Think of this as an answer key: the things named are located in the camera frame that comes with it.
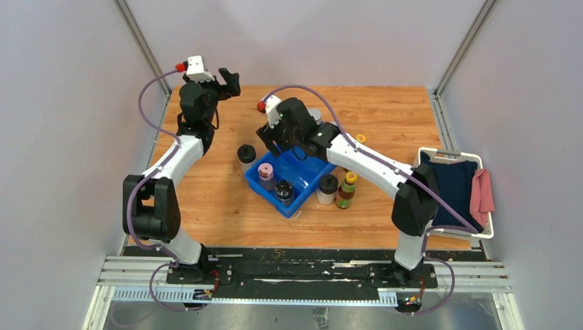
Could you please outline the pink lid spice jar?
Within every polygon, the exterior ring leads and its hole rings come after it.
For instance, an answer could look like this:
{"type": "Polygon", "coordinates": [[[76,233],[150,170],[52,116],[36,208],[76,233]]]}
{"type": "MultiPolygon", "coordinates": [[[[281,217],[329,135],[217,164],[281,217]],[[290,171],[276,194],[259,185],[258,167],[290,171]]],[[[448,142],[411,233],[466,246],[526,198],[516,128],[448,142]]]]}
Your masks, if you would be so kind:
{"type": "Polygon", "coordinates": [[[272,192],[276,188],[274,168],[270,163],[264,162],[258,166],[259,184],[267,192],[272,192]]]}

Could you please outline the black cap soy bottle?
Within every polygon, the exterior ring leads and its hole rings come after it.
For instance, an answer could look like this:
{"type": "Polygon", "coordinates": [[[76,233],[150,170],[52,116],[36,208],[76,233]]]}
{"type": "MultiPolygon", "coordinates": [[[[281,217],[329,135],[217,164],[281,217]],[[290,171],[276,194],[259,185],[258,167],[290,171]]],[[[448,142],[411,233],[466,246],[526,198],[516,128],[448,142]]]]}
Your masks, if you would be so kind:
{"type": "Polygon", "coordinates": [[[285,208],[290,207],[295,200],[293,185],[287,180],[278,181],[275,186],[275,196],[285,208]]]}

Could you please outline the silver lid blue label jar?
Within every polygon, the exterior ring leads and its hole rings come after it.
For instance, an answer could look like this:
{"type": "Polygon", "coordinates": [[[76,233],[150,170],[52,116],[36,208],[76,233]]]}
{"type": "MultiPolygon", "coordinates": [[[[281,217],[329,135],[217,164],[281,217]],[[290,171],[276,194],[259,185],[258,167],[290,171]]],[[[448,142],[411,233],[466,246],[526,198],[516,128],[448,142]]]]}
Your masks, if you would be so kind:
{"type": "Polygon", "coordinates": [[[315,120],[316,124],[320,125],[322,122],[322,114],[319,109],[308,109],[309,115],[315,120]]]}

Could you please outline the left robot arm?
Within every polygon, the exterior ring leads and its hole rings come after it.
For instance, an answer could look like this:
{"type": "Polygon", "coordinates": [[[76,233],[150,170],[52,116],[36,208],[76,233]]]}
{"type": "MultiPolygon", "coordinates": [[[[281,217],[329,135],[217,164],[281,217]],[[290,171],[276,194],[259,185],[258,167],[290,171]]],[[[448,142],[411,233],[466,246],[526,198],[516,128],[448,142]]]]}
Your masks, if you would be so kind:
{"type": "Polygon", "coordinates": [[[181,228],[176,188],[210,149],[220,123],[218,104],[240,95],[240,75],[221,68],[220,83],[215,76],[195,78],[183,65],[174,71],[183,73],[185,81],[179,90],[177,131],[154,127],[174,142],[148,170],[124,179],[122,227],[140,248],[164,252],[173,260],[171,267],[183,268],[186,278],[202,284],[210,277],[207,249],[181,228]]]}

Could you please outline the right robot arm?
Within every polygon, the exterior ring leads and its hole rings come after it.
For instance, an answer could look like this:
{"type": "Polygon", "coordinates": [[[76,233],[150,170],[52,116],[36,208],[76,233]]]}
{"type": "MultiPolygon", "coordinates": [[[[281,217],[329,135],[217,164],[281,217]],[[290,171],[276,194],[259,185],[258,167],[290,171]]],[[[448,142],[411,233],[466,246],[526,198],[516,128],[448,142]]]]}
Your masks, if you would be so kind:
{"type": "Polygon", "coordinates": [[[402,287],[418,281],[426,231],[439,210],[432,169],[396,162],[343,134],[339,124],[317,123],[297,98],[270,96],[257,109],[267,116],[267,123],[256,133],[275,156],[300,149],[309,157],[352,170],[393,199],[391,220],[399,238],[388,276],[402,287]]]}

